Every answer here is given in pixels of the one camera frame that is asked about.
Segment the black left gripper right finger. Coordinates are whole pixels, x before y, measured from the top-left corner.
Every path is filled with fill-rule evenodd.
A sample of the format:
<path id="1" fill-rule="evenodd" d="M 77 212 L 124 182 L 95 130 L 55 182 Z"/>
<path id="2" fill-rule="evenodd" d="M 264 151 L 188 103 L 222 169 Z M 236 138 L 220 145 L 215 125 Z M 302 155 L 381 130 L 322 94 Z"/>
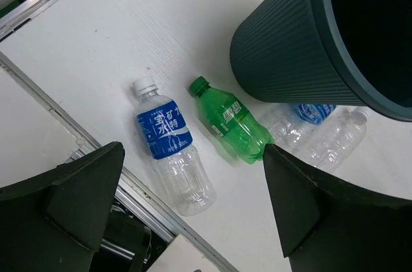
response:
<path id="1" fill-rule="evenodd" d="M 268 144 L 263 165 L 292 271 L 410 271 L 411 201 L 351 184 Z"/>

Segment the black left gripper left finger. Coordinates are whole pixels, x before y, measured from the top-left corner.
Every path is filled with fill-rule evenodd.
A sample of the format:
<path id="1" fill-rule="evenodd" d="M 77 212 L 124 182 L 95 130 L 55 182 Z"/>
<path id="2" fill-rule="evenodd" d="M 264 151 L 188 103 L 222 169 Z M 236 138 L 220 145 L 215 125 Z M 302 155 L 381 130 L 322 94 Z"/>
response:
<path id="1" fill-rule="evenodd" d="M 111 142 L 1 188 L 1 271 L 88 271 L 123 168 Z"/>

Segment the clear unlabelled plastic bottle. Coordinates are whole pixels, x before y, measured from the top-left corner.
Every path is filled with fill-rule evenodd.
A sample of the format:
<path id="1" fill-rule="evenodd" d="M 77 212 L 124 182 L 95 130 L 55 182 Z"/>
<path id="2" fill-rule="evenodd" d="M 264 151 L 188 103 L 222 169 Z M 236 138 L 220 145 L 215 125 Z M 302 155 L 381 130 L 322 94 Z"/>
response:
<path id="1" fill-rule="evenodd" d="M 370 115 L 369 107 L 359 106 L 352 111 L 339 109 L 308 142 L 303 151 L 305 161 L 326 172 L 339 167 L 365 137 Z"/>

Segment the small blue label water bottle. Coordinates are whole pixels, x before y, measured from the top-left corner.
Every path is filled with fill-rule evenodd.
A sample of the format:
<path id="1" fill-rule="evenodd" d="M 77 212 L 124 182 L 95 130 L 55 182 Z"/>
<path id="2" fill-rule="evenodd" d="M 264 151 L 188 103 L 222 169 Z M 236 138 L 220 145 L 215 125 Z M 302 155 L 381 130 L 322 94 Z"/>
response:
<path id="1" fill-rule="evenodd" d="M 277 145 L 295 151 L 336 108 L 332 104 L 279 104 L 267 115 L 267 129 Z"/>

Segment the blue label white cap bottle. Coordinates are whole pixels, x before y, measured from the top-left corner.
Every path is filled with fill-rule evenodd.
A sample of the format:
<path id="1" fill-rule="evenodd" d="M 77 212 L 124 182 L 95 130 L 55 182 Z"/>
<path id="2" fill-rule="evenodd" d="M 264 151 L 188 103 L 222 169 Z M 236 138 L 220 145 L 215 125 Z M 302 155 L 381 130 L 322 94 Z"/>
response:
<path id="1" fill-rule="evenodd" d="M 177 103 L 158 93 L 152 77 L 133 82 L 136 123 L 149 148 L 166 194 L 178 213 L 190 217 L 210 208 L 216 191 Z"/>

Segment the green plastic soda bottle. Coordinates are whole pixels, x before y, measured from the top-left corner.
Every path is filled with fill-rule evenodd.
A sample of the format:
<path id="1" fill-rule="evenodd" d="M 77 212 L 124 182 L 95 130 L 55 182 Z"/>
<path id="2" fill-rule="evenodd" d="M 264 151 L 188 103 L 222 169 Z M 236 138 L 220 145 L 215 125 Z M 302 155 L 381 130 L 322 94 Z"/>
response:
<path id="1" fill-rule="evenodd" d="M 189 86 L 200 120 L 223 147 L 245 163 L 263 159 L 265 146 L 274 139 L 232 93 L 211 87 L 200 76 Z"/>

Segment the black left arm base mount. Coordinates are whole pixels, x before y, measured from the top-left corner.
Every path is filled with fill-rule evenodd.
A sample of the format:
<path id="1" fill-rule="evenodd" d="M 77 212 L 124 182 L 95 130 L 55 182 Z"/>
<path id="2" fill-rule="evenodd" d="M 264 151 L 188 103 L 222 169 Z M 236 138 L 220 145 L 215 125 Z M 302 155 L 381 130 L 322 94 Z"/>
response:
<path id="1" fill-rule="evenodd" d="M 168 243 L 114 200 L 90 271 L 148 271 Z"/>

